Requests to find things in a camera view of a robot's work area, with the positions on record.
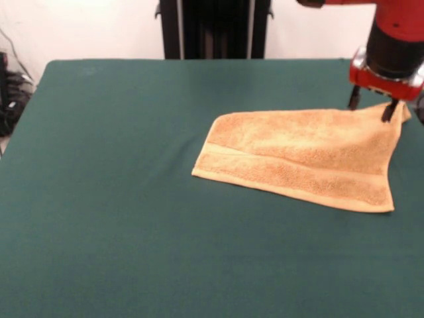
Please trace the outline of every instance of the table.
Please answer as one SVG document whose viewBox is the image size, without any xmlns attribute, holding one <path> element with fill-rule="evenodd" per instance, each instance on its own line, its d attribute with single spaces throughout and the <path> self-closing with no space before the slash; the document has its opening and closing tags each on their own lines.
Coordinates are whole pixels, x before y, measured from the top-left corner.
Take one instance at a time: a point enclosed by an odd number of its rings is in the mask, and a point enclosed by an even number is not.
<svg viewBox="0 0 424 318">
<path fill-rule="evenodd" d="M 0 317 L 423 317 L 415 116 L 390 164 L 390 214 L 190 174 L 219 115 L 342 109 L 347 72 L 345 60 L 50 63 L 0 164 Z"/>
</svg>

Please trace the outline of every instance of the orange towel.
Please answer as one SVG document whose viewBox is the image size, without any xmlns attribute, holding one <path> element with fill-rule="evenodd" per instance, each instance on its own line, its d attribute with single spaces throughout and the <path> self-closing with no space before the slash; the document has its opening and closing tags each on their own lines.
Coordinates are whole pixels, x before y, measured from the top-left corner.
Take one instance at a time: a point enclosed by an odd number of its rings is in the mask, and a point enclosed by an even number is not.
<svg viewBox="0 0 424 318">
<path fill-rule="evenodd" d="M 349 211 L 393 211 L 388 166 L 411 113 L 398 105 L 382 123 L 386 105 L 220 116 L 192 175 Z"/>
</svg>

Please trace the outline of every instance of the metal frame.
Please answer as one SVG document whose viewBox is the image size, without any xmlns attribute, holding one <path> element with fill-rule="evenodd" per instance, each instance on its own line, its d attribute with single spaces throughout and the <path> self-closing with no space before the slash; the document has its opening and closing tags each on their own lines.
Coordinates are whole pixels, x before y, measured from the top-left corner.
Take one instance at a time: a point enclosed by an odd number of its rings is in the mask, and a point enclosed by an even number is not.
<svg viewBox="0 0 424 318">
<path fill-rule="evenodd" d="M 264 58 L 270 5 L 271 0 L 160 0 L 165 59 Z"/>
</svg>

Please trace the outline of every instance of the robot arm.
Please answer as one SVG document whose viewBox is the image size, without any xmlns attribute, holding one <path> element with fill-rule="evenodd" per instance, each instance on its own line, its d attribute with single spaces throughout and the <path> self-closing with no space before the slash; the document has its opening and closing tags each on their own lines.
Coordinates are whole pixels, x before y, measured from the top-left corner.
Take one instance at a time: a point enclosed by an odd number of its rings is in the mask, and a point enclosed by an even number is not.
<svg viewBox="0 0 424 318">
<path fill-rule="evenodd" d="M 375 3 L 376 14 L 366 47 L 350 64 L 354 89 L 349 102 L 356 109 L 361 87 L 392 98 L 383 121 L 389 121 L 400 99 L 414 100 L 424 86 L 423 0 L 297 0 L 303 6 Z"/>
</svg>

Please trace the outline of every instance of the black cable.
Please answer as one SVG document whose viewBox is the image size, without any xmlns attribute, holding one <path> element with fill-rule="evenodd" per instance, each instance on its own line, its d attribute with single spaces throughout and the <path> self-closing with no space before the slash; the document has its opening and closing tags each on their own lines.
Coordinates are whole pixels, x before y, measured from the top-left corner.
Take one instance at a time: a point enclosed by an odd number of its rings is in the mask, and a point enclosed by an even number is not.
<svg viewBox="0 0 424 318">
<path fill-rule="evenodd" d="M 11 47 L 12 47 L 12 52 L 13 52 L 13 55 L 15 56 L 15 58 L 16 58 L 16 61 L 18 62 L 18 64 L 19 64 L 19 66 L 23 69 L 23 71 L 25 72 L 25 74 L 31 79 L 31 81 L 34 81 L 33 80 L 33 78 L 31 77 L 31 75 L 29 74 L 29 72 L 28 72 L 28 70 L 27 70 L 27 68 L 24 66 L 24 64 L 22 64 L 22 62 L 19 60 L 19 57 L 18 57 L 18 54 L 17 54 L 17 52 L 16 52 L 16 49 L 15 49 L 15 45 L 13 44 L 13 41 L 11 40 L 11 38 L 9 38 L 8 36 L 7 36 L 7 34 L 5 33 L 5 31 L 3 31 L 3 29 L 2 28 L 0 28 L 0 34 L 1 35 L 3 35 L 3 37 L 9 42 L 9 44 L 11 45 Z"/>
</svg>

